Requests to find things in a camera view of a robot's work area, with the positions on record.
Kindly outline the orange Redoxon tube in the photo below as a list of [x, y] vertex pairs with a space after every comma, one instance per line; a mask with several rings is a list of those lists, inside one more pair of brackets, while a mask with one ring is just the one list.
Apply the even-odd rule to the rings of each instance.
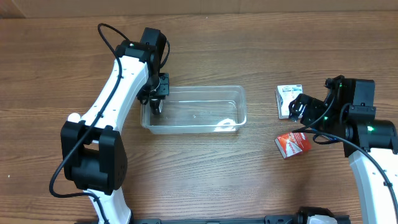
[[71, 113], [68, 115], [67, 121], [73, 122], [73, 123], [79, 123], [81, 120], [81, 116], [78, 113]]

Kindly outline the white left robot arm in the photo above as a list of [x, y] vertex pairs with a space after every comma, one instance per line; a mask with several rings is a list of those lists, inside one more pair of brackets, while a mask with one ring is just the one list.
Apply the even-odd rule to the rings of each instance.
[[89, 197], [98, 223], [133, 223], [122, 190], [127, 155], [121, 131], [134, 100], [148, 105], [154, 115], [161, 113], [169, 95], [169, 76], [160, 69], [168, 59], [170, 43], [160, 30], [147, 27], [140, 41], [124, 37], [110, 50], [114, 67], [99, 97], [83, 116], [70, 114], [61, 129], [63, 161], [50, 179], [49, 191], [62, 197], [54, 184], [63, 172], [79, 190], [66, 197]]

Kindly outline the white medicine box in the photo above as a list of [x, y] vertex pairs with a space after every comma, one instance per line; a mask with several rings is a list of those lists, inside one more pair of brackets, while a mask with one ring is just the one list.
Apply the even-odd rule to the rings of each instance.
[[289, 118], [289, 105], [301, 93], [303, 93], [302, 85], [278, 85], [276, 87], [275, 98], [279, 119]]

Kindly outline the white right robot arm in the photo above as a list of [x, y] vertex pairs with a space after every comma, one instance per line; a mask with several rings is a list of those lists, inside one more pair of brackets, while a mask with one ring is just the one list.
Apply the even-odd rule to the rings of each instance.
[[397, 223], [397, 130], [376, 119], [374, 80], [340, 75], [325, 82], [324, 100], [303, 93], [289, 104], [297, 133], [342, 143], [353, 171], [364, 223]]

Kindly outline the dark bottle white cap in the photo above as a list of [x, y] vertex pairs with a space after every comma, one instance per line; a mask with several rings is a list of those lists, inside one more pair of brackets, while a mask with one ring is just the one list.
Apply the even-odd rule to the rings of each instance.
[[162, 112], [163, 101], [161, 99], [151, 99], [150, 109], [153, 115], [160, 115]]

